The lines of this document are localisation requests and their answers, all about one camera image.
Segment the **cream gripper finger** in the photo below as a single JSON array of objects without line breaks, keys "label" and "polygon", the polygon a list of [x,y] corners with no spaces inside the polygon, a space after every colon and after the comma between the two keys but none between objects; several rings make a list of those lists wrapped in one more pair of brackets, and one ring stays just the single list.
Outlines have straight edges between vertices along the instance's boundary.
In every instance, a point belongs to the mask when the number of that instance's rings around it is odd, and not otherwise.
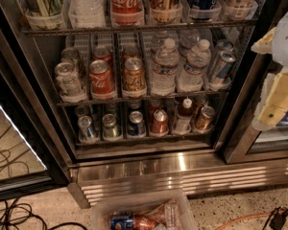
[{"label": "cream gripper finger", "polygon": [[254,42],[251,46],[251,50],[257,54],[265,55],[272,52],[272,42],[274,39],[276,27],[273,27],[262,38]]},{"label": "cream gripper finger", "polygon": [[288,68],[278,74],[267,75],[254,111],[252,127],[259,131],[269,130],[277,125],[287,111]]}]

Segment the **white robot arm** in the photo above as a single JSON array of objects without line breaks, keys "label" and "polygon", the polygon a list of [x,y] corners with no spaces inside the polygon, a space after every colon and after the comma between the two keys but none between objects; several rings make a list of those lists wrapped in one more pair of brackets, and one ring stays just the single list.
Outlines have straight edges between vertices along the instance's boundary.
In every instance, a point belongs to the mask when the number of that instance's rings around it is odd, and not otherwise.
[{"label": "white robot arm", "polygon": [[271,54],[273,61],[282,66],[279,73],[267,75],[254,111],[252,127],[265,131],[275,127],[288,111],[288,12],[253,44],[252,51]]}]

